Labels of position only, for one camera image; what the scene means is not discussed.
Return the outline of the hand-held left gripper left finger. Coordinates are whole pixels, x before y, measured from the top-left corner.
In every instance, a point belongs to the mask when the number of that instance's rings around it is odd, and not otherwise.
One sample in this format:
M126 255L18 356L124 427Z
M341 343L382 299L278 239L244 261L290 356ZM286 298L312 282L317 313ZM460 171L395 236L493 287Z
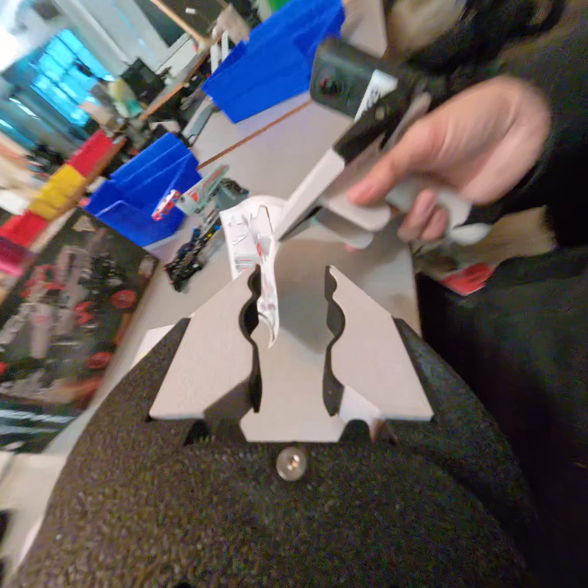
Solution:
M262 400L261 268L241 273L195 311L149 410L154 420L241 420Z

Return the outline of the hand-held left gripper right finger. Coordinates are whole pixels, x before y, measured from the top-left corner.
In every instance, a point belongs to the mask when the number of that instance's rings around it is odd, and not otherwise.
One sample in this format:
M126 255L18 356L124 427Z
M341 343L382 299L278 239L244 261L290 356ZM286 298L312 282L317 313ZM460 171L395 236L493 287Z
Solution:
M330 265L322 398L329 416L366 425L378 440L388 421L431 422L435 412L390 312Z

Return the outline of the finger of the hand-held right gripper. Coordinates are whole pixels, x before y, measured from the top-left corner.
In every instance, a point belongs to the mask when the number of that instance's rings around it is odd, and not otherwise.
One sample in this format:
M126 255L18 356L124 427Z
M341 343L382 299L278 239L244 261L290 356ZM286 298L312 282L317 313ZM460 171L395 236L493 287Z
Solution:
M306 217L324 191L338 179L345 165L344 158L333 148L325 152L286 201L275 226L276 240L282 240Z

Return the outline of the white sticker sheet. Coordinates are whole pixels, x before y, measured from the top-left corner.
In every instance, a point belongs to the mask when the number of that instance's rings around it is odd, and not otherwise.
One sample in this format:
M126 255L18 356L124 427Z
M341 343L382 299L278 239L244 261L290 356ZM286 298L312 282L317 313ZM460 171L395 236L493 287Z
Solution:
M269 195L247 198L220 212L231 278L256 265L261 269L259 318L269 328L269 347L275 343L280 327L275 261L279 244L273 234L282 217L285 202Z

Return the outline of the person's right forearm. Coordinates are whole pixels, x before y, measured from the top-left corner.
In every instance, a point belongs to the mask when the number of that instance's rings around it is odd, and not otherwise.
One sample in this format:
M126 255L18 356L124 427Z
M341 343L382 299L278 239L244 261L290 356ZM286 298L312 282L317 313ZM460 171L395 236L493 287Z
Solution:
M552 117L538 162L504 198L502 212L547 207L562 247L587 245L587 35L576 31L507 62L506 73L538 90Z

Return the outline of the grey desk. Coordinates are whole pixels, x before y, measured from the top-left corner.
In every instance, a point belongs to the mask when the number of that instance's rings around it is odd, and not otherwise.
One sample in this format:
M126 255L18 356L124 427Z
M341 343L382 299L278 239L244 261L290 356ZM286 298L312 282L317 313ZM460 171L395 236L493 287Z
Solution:
M216 164L229 166L229 177L252 195L288 198L349 119L313 103L303 94L244 122L232 124L214 114L193 151L208 173ZM268 348L268 330L260 324L254 340L260 349L263 396L259 414L249 413L242 429L250 439L334 440L342 422L319 413L322 370L330 332L324 274L334 265L379 305L420 332L411 255L390 224L371 246L350 252L342 242L315 224L283 243L276 258L281 327ZM145 334L175 325L189 316L230 279L224 242L212 249L207 267L195 275L187 293L176 293L165 275L154 276L126 333L122 349L106 372L88 410L71 423L41 454L18 454L1 477L1 508L12 511L1 549L9 576L23 560L45 513L51 491L66 458L93 413L132 369Z

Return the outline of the person's right hand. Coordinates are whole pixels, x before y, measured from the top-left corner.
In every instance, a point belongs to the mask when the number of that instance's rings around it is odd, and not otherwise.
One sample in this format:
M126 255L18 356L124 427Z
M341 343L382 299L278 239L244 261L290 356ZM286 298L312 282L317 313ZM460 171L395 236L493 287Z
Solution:
M495 77L416 121L363 180L356 205L382 202L409 175L430 176L474 205L496 202L540 159L550 134L548 101L531 84Z

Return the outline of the black toy chassis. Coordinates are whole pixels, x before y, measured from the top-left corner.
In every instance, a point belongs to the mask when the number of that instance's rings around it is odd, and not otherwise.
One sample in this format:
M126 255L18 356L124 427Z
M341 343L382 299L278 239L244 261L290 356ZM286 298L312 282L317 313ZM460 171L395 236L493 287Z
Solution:
M192 276L202 270L203 264L199 256L221 226L220 215L217 213L212 220L193 227L190 239L180 246L172 261L165 264L164 272L173 290L181 292Z

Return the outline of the grey red toy part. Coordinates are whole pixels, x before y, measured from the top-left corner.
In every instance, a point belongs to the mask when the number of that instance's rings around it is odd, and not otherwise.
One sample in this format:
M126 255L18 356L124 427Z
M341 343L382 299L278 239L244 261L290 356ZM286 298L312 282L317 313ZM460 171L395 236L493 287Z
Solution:
M197 184L181 194L175 207L185 215L202 213L214 200L215 192L228 171L229 166L227 165L217 166Z

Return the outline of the blue plastic bin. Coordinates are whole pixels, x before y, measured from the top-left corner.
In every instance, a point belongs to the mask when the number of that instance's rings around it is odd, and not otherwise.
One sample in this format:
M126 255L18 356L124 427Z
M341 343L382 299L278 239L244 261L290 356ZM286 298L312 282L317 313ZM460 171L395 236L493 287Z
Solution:
M166 133L111 173L85 210L141 247L174 235L185 214L177 207L161 220L152 215L173 190L184 193L201 180L198 160L175 134Z
M202 86L233 123L309 90L318 45L339 37L342 1L289 1L241 41Z

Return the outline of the black hoodie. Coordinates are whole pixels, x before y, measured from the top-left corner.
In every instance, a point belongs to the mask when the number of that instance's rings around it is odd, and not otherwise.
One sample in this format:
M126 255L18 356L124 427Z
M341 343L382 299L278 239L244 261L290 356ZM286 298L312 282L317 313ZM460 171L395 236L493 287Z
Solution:
M587 587L587 246L416 279L422 335L495 418L532 491L548 587Z

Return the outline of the red white toy piece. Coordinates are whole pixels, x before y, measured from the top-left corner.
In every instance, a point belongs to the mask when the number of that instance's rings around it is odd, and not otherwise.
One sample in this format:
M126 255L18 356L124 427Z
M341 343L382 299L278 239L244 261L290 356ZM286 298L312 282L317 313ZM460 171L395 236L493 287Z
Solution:
M181 196L182 193L179 190L169 190L165 195L162 196L162 198L156 205L155 209L152 212L151 218L156 222L161 221L176 206Z

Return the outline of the dark toy set box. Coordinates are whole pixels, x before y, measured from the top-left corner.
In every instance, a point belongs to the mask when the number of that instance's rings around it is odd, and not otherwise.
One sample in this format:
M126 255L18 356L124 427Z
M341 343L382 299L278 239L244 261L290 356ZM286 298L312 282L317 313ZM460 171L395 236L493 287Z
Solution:
M1 300L1 451L42 452L82 415L159 260L84 209Z

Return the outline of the red plastic bin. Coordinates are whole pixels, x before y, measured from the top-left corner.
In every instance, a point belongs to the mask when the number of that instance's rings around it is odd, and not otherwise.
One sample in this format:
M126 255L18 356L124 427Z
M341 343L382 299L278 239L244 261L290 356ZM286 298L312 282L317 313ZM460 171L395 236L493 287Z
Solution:
M1 226L1 238L28 249L48 224L46 219L27 210L22 215L12 216Z
M115 148L116 138L99 129L94 132L65 162L82 176L91 174L100 162Z

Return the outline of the yellow plastic bin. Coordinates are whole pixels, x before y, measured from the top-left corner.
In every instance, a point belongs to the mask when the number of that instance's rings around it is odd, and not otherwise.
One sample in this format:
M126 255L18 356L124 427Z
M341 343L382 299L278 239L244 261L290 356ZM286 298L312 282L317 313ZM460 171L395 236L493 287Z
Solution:
M40 188L26 211L53 221L75 206L87 184L83 174L70 164L64 164Z

